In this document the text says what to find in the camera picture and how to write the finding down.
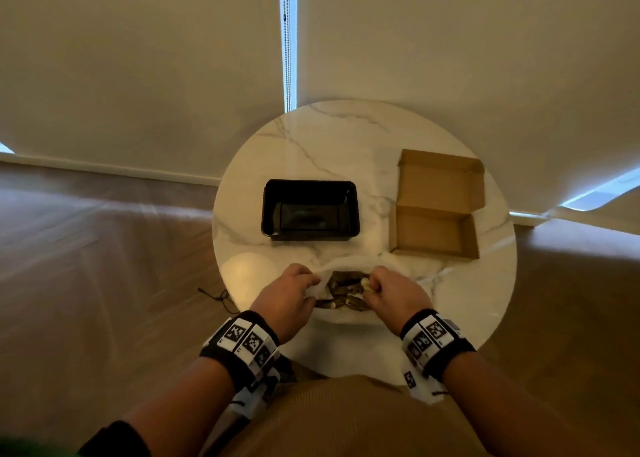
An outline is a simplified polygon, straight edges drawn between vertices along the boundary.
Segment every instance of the wooden floor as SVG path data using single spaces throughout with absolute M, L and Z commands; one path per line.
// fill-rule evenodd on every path
M 226 318 L 216 188 L 0 163 L 0 433 L 74 448 L 174 381 Z M 604 445 L 640 454 L 640 237 L 517 229 L 481 352 Z

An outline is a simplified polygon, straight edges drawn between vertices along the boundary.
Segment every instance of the marble tabletop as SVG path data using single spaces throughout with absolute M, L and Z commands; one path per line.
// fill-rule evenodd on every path
M 474 213 L 480 258 L 452 262 L 388 252 L 388 212 L 397 195 L 403 148 L 476 157 L 434 122 L 379 102 L 334 100 L 300 107 L 252 135 L 226 170 L 213 209 L 213 245 L 225 286 L 240 310 L 290 263 L 318 270 L 338 257 L 379 257 L 418 281 L 435 307 L 476 348 L 496 329 L 516 275 L 513 224 L 504 196 L 485 173 L 486 206 Z M 272 242 L 260 231 L 269 179 L 350 180 L 360 234 L 341 242 Z M 404 383 L 406 357 L 384 326 L 333 324 L 312 317 L 281 352 L 327 376 L 365 374 Z

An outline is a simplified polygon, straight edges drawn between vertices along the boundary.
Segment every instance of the brown box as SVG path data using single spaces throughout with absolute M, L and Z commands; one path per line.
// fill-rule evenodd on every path
M 463 260 L 480 257 L 474 217 L 484 206 L 478 159 L 403 150 L 398 199 L 389 213 L 389 251 Z

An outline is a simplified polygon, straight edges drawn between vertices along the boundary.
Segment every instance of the beige shirt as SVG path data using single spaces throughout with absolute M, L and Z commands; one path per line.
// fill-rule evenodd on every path
M 486 456 L 441 412 L 364 376 L 288 385 L 225 457 Z

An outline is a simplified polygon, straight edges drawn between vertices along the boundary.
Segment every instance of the wristband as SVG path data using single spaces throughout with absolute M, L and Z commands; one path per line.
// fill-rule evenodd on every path
M 475 352 L 460 328 L 432 308 L 414 315 L 400 331 L 404 353 L 422 375 L 442 382 L 451 360 L 460 353 Z
M 277 334 L 252 310 L 227 319 L 200 351 L 200 357 L 216 360 L 226 368 L 236 393 L 259 381 L 279 356 Z

